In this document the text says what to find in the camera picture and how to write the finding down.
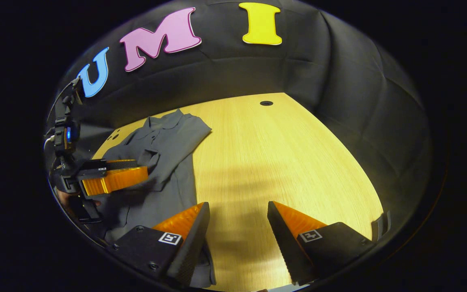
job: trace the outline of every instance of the screw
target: screw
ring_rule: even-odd
[[[153,271],[157,270],[160,266],[158,266],[154,261],[149,262],[149,268]]]

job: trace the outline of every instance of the wooden table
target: wooden table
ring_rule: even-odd
[[[261,101],[273,105],[260,105]],[[344,222],[371,239],[383,212],[365,172],[343,144],[284,93],[226,98],[180,108],[212,132],[193,154],[197,202],[210,203],[206,238],[219,291],[256,291],[291,283],[267,220],[269,201],[326,224]],[[159,118],[169,112],[155,115]],[[116,129],[94,159],[143,126]]]

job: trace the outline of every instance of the hand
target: hand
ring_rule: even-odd
[[[61,201],[61,204],[65,207],[65,208],[69,208],[69,204],[68,204],[68,198],[70,196],[76,196],[76,195],[80,195],[80,192],[78,193],[73,193],[73,194],[69,194],[69,193],[65,193],[63,191],[59,191],[57,190],[57,195],[59,196],[59,201]],[[100,201],[96,201],[96,200],[93,200],[93,202],[95,203],[95,205],[97,206],[100,206],[101,202]]]

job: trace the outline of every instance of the gray shirt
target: gray shirt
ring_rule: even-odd
[[[153,227],[197,204],[192,152],[209,134],[200,118],[179,109],[161,118],[149,117],[143,127],[110,148],[104,159],[135,159],[147,166],[146,181],[98,198],[104,224],[95,231],[108,242],[137,225]],[[212,258],[205,242],[191,287],[215,284]]]

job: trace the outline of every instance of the pink letter m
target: pink letter m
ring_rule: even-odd
[[[179,52],[201,44],[201,38],[194,35],[191,26],[191,13],[195,10],[196,8],[190,7],[167,15],[156,28],[156,32],[137,28],[125,35],[120,42],[124,43],[126,49],[126,71],[133,71],[145,63],[145,57],[138,54],[138,49],[151,58],[158,57],[165,36],[166,53]]]

